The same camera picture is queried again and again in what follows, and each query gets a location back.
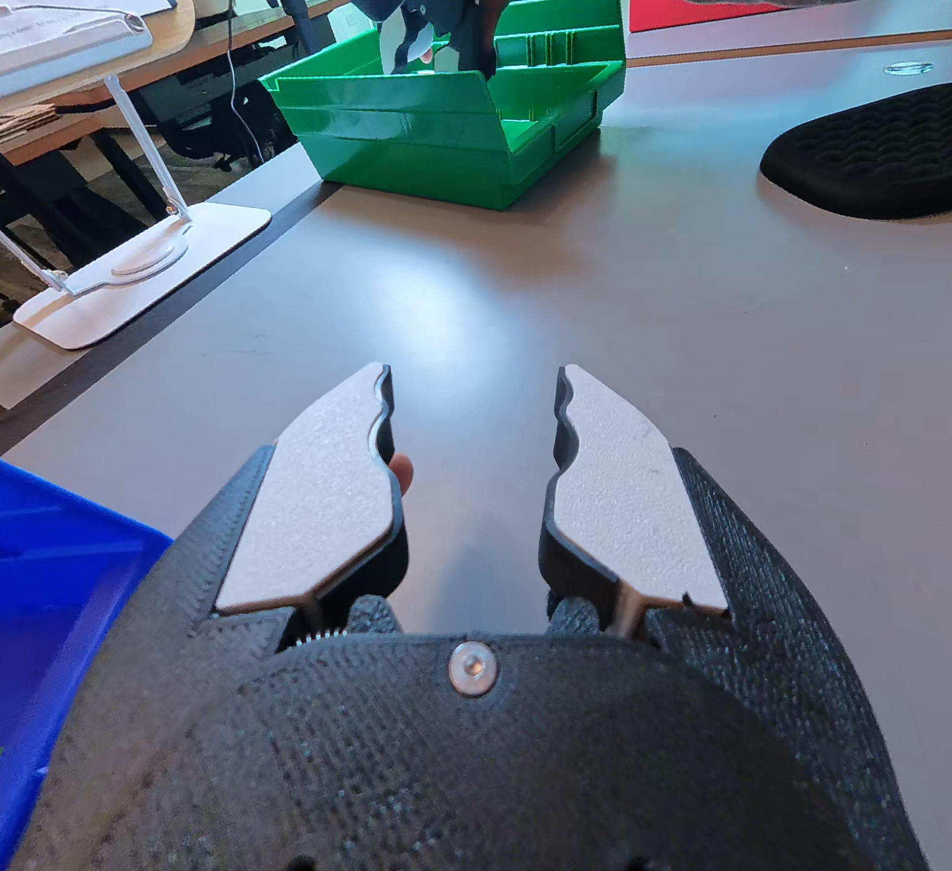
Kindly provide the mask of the wooden desk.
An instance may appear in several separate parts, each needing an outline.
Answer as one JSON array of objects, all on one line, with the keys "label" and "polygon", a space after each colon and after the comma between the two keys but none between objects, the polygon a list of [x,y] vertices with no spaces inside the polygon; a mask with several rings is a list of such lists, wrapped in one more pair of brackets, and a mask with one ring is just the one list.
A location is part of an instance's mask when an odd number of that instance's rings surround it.
[{"label": "wooden desk", "polygon": [[[238,89],[304,56],[293,20],[279,8],[268,8],[195,32],[183,50],[128,71],[120,82],[132,103],[145,108],[148,125],[198,125],[211,113],[224,112],[232,88],[227,52]],[[108,127],[113,98],[95,83],[39,107],[56,118],[2,137],[2,152],[16,165]]]}]

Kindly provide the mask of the red panel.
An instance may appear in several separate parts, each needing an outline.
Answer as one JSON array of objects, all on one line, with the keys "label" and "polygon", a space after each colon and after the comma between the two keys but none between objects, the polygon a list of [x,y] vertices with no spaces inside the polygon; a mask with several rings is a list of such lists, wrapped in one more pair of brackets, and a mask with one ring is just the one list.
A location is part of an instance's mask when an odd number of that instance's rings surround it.
[{"label": "red panel", "polygon": [[642,33],[782,11],[768,3],[699,4],[687,0],[629,0],[628,32]]}]

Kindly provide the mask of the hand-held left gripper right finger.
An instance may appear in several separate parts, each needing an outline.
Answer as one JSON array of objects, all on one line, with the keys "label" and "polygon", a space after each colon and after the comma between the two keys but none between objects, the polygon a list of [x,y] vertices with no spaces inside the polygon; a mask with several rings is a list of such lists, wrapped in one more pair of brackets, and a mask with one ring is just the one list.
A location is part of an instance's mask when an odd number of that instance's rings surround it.
[{"label": "hand-held left gripper right finger", "polygon": [[541,577],[632,637],[652,608],[725,616],[729,604],[675,453],[649,418],[579,365],[559,368]]}]

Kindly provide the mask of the green plastic bin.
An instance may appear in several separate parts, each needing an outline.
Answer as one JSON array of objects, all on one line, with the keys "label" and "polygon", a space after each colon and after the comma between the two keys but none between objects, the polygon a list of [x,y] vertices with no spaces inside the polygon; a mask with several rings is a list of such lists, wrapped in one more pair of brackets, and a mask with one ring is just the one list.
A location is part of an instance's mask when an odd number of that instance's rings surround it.
[{"label": "green plastic bin", "polygon": [[503,211],[601,125],[625,86],[621,0],[523,0],[498,68],[384,75],[365,31],[262,78],[322,180]]}]

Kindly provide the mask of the blue plastic bin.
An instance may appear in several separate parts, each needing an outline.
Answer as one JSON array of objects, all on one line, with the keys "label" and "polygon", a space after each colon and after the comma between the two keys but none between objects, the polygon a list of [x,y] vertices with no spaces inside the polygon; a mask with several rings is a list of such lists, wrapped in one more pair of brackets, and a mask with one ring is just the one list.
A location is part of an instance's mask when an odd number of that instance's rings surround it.
[{"label": "blue plastic bin", "polygon": [[1,463],[1,855],[10,859],[75,693],[166,534]]}]

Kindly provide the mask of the black wrist rest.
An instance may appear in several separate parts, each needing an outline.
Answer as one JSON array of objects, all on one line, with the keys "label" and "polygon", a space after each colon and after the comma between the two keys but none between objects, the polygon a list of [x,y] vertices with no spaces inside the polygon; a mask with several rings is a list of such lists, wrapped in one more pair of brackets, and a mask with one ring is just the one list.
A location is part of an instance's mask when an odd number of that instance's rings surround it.
[{"label": "black wrist rest", "polygon": [[792,127],[760,172],[817,209],[864,220],[951,211],[951,85],[887,97]]}]

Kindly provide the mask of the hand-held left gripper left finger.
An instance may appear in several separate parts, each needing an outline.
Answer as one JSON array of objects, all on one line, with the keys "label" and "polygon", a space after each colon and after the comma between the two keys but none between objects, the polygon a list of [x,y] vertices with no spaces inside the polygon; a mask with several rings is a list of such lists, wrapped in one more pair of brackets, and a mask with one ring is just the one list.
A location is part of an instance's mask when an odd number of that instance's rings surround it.
[{"label": "hand-held left gripper left finger", "polygon": [[266,450],[229,568],[221,615],[290,607],[312,632],[341,628],[364,595],[389,597],[409,567],[389,365],[370,363],[313,402]]}]

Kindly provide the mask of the white desktop stand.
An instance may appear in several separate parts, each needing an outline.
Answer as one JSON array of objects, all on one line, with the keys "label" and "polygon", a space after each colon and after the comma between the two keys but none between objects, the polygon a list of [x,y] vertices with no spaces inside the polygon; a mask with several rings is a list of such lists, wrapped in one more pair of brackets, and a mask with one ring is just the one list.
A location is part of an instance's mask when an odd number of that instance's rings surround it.
[{"label": "white desktop stand", "polygon": [[38,97],[59,79],[92,68],[155,172],[165,216],[83,268],[37,263],[2,235],[2,246],[46,289],[19,306],[14,323],[65,351],[90,348],[229,254],[271,222],[258,208],[189,205],[110,63],[144,52],[152,34],[139,15],[107,8],[2,2],[2,96]]}]

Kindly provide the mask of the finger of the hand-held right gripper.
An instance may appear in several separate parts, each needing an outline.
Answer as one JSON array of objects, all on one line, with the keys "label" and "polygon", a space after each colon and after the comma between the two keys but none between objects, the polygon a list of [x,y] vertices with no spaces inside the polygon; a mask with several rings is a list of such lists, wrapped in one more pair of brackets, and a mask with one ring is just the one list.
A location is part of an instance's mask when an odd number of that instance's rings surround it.
[{"label": "finger of the hand-held right gripper", "polygon": [[412,64],[432,68],[450,68],[450,51],[444,53],[448,47],[448,34],[435,32],[432,23],[426,23],[412,44]]},{"label": "finger of the hand-held right gripper", "polygon": [[419,34],[415,12],[393,12],[381,23],[381,65],[383,74],[405,68],[410,49]]}]

